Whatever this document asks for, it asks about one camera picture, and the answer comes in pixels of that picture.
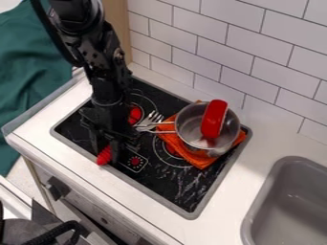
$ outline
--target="green towel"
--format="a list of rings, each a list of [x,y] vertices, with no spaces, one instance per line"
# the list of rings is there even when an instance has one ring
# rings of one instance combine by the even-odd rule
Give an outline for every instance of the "green towel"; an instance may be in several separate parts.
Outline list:
[[[42,4],[48,9],[47,2]],[[72,66],[56,49],[29,0],[0,14],[0,34],[1,128],[67,82]],[[1,175],[9,173],[18,156],[0,131]]]

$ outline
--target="red burner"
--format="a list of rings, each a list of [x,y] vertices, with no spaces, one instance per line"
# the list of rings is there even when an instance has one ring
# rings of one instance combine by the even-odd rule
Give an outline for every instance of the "red burner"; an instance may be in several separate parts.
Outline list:
[[[138,157],[132,157],[132,159],[131,159],[131,164],[133,165],[133,166],[137,166],[137,165],[139,165],[141,163],[141,159],[140,158],[138,158]]]
[[[171,154],[175,157],[181,157],[181,155],[170,144],[164,143],[164,146],[169,154]]]
[[[142,114],[141,108],[139,106],[133,104],[130,115],[129,115],[129,119],[128,119],[129,123],[131,125],[135,125],[136,123],[138,123],[141,120],[142,116],[143,116],[143,114]]]

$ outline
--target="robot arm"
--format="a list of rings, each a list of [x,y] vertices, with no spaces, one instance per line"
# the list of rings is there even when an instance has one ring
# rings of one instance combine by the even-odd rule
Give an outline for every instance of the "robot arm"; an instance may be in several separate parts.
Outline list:
[[[100,0],[49,0],[49,3],[51,9],[47,14],[39,0],[32,0],[36,14],[59,51],[67,61],[84,68],[93,87],[94,108],[79,111],[82,125],[93,131],[91,140],[96,154],[102,148],[98,146],[98,132],[110,138],[115,162],[133,131],[128,123],[131,72],[126,67],[120,41],[111,24],[104,20]]]

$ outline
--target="cable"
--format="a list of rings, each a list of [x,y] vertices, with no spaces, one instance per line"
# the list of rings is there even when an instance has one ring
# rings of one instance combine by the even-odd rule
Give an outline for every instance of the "cable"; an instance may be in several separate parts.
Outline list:
[[[65,243],[65,245],[75,245],[78,243],[81,235],[81,226],[75,220],[63,223],[52,230],[42,234],[30,241],[24,242],[22,245],[49,245],[61,234],[65,234],[70,230],[75,230],[72,237]]]
[[[56,48],[61,52],[61,54],[69,63],[76,67],[82,67],[83,61],[80,61],[73,57],[70,51],[67,49],[66,45],[62,42],[61,37],[56,32],[56,28],[49,20],[47,13],[45,13],[45,11],[43,10],[40,0],[31,0],[31,3],[37,17],[41,21],[43,27],[47,31]]]

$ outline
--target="sink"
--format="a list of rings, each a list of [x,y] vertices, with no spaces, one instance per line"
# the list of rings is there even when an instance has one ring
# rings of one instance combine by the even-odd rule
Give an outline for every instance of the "sink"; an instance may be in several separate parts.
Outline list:
[[[279,160],[241,236],[245,245],[327,245],[327,168],[301,157]]]

